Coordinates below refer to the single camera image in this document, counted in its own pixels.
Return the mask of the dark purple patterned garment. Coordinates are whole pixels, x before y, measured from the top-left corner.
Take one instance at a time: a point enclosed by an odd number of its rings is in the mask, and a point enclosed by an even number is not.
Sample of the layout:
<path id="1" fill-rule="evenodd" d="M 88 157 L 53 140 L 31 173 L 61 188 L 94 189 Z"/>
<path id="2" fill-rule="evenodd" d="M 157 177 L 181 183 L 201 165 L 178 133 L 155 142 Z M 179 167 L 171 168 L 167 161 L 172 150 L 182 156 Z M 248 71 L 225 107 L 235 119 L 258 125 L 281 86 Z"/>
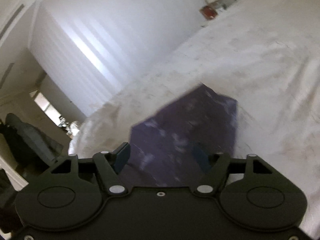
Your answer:
<path id="1" fill-rule="evenodd" d="M 203 153 L 233 154 L 237 104 L 230 97 L 200 85 L 131 128 L 131 153 L 120 172 L 128 186 L 177 187 L 195 185 L 210 170 Z"/>

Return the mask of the dark hanging clothes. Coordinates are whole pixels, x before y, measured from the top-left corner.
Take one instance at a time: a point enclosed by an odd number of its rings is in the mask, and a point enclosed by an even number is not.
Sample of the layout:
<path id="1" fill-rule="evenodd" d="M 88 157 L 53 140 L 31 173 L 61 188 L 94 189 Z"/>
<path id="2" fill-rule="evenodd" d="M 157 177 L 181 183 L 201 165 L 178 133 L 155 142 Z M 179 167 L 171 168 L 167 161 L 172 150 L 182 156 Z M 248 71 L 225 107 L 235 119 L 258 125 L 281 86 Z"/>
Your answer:
<path id="1" fill-rule="evenodd" d="M 5 122 L 1 123 L 1 134 L 14 159 L 23 168 L 46 170 L 63 153 L 63 145 L 13 113 L 7 114 Z"/>

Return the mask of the white bed duvet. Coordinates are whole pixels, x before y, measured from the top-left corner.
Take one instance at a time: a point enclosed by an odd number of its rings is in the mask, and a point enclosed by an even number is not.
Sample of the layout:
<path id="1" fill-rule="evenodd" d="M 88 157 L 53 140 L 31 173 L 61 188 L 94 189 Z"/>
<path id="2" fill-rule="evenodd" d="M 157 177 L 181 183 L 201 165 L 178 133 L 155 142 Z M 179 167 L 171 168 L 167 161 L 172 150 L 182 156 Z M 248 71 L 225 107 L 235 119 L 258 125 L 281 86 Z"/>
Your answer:
<path id="1" fill-rule="evenodd" d="M 69 152 L 90 158 L 200 85 L 235 99 L 233 156 L 256 154 L 300 187 L 319 237 L 319 0 L 240 0 L 93 113 Z"/>

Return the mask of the white sheer curtain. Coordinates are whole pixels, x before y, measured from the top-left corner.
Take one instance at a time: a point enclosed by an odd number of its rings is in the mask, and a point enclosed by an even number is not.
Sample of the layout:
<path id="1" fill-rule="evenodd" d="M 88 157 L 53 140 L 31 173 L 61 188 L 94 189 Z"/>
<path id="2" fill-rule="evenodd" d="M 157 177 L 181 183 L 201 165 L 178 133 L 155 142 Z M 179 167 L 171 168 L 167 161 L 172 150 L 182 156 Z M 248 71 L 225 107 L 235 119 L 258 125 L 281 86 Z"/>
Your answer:
<path id="1" fill-rule="evenodd" d="M 44 5 L 37 10 L 29 49 L 85 116 L 112 99 L 135 76 L 91 31 L 81 33 L 74 24 L 56 20 Z"/>

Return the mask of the red picture frame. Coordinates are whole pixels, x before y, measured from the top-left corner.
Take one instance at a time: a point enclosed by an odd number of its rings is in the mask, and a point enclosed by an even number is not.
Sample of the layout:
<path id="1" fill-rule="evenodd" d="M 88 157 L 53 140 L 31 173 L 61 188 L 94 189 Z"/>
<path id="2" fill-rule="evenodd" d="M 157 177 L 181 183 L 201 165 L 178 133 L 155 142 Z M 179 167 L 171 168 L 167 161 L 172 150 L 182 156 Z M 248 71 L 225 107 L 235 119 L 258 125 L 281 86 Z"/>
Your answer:
<path id="1" fill-rule="evenodd" d="M 206 5 L 204 7 L 202 7 L 199 12 L 202 14 L 202 16 L 210 21 L 213 20 L 214 18 L 216 18 L 217 16 L 217 12 L 215 9 L 212 9 L 210 6 Z"/>

